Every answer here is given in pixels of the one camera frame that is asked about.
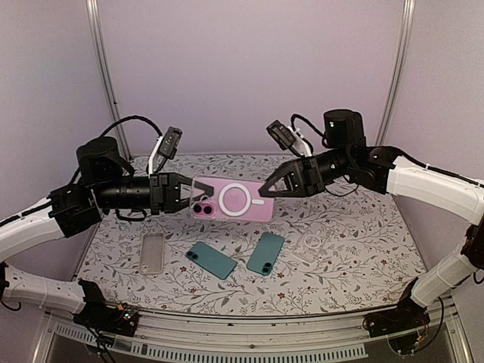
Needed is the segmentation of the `purple phone with ring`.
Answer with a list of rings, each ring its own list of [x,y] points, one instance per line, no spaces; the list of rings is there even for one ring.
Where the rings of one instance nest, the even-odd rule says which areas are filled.
[[[274,213],[275,201],[261,197],[261,181],[250,181],[221,176],[198,175],[199,182],[211,185],[213,195],[205,195],[200,190],[191,190],[190,198],[204,196],[205,200],[190,207],[193,217],[217,221],[269,222]]]

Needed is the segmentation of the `clear phone case with ring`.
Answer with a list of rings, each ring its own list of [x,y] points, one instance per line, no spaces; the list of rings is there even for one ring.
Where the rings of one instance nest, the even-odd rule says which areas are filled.
[[[326,228],[312,230],[304,229],[295,239],[291,253],[298,259],[313,263],[321,254],[324,245],[330,240],[330,232]]]

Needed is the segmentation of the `blue phone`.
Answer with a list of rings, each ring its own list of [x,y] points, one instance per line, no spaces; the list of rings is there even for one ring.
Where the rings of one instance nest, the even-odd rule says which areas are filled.
[[[270,275],[284,242],[282,236],[264,232],[247,262],[247,269],[262,276]]]

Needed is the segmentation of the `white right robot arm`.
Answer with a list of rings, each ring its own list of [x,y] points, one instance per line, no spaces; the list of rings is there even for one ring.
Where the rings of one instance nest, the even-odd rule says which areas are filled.
[[[325,151],[312,147],[293,126],[275,120],[267,133],[295,157],[282,163],[259,189],[263,197],[312,197],[327,191],[340,177],[379,194],[416,200],[439,209],[440,215],[423,218],[430,231],[417,233],[442,240],[441,259],[405,288],[391,323],[408,329],[441,295],[459,287],[483,268],[483,182],[421,162],[393,146],[369,146],[362,116],[348,109],[322,115],[319,132]]]

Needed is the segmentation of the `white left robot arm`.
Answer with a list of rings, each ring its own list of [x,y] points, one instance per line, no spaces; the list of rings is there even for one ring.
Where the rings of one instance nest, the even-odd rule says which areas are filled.
[[[119,152],[115,138],[95,138],[76,151],[79,177],[52,191],[27,209],[1,223],[1,301],[81,312],[96,328],[113,320],[97,284],[67,280],[66,272],[42,267],[59,240],[78,240],[111,211],[152,216],[177,213],[189,205],[182,187],[191,178],[162,172],[174,158],[179,136],[169,132],[157,139],[148,159],[147,175],[137,176]]]

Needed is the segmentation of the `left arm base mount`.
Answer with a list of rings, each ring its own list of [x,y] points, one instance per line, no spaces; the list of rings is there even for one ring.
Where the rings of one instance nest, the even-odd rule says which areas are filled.
[[[134,337],[138,327],[138,308],[127,302],[107,304],[99,286],[91,281],[79,280],[85,303],[81,312],[73,314],[76,324],[97,332]]]

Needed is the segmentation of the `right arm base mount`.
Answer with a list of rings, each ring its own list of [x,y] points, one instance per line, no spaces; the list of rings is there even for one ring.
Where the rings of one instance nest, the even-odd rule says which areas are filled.
[[[362,327],[370,337],[394,334],[416,327],[425,327],[430,323],[426,307],[419,306],[411,299],[411,291],[416,284],[415,278],[404,289],[396,306],[382,312],[369,313],[364,317]]]

